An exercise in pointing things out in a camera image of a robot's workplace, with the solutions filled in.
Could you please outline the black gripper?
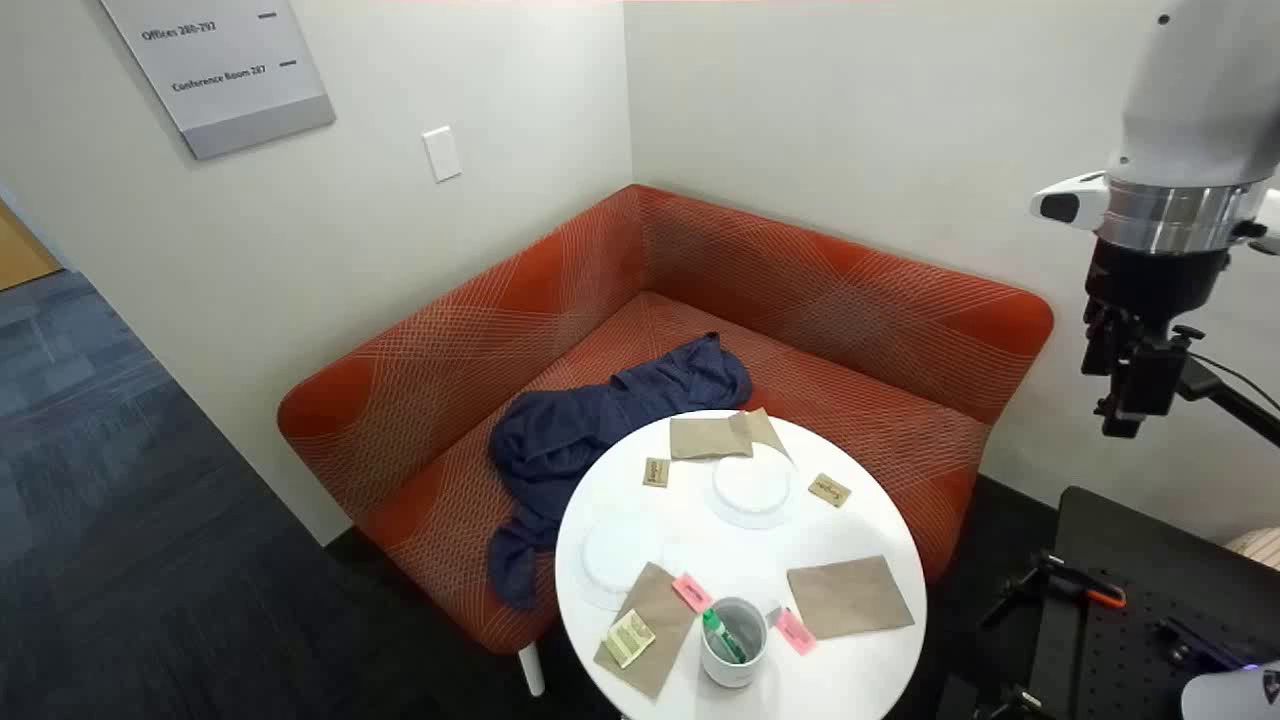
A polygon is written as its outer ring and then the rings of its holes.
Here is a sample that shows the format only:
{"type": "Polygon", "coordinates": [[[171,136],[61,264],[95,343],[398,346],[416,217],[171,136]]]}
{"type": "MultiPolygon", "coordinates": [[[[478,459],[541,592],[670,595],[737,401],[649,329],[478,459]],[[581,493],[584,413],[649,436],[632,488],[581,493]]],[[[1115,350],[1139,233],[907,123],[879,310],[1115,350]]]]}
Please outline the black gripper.
{"type": "Polygon", "coordinates": [[[1110,436],[1134,440],[1147,417],[1172,407],[1190,339],[1172,321],[1207,302],[1224,253],[1147,254],[1110,240],[1092,249],[1084,274],[1084,375],[1110,375],[1098,404],[1110,436]]]}

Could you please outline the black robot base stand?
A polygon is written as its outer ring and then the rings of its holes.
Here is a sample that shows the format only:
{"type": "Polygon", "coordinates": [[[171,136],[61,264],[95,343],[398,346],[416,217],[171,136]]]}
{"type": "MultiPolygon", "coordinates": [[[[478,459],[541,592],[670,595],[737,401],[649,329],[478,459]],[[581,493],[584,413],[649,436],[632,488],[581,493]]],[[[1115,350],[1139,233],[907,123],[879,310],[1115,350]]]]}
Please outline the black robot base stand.
{"type": "Polygon", "coordinates": [[[977,485],[959,553],[932,599],[923,720],[1181,720],[1202,673],[1280,654],[1280,573],[1084,488],[1058,508],[977,485]],[[1042,553],[1120,585],[1127,606],[1027,599],[979,616],[1042,553]]]}

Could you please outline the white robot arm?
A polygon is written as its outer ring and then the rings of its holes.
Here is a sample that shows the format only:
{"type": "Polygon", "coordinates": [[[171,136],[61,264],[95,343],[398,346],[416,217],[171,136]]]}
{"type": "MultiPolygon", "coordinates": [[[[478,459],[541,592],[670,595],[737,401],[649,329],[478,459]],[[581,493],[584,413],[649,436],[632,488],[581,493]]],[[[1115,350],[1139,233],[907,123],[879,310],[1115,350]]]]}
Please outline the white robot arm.
{"type": "Polygon", "coordinates": [[[1211,297],[1235,243],[1278,253],[1280,0],[1166,0],[1110,168],[1032,197],[1042,218],[1098,237],[1084,274],[1084,375],[1110,436],[1136,436],[1176,396],[1211,401],[1264,440],[1280,418],[1230,388],[1181,315],[1211,297]]]}

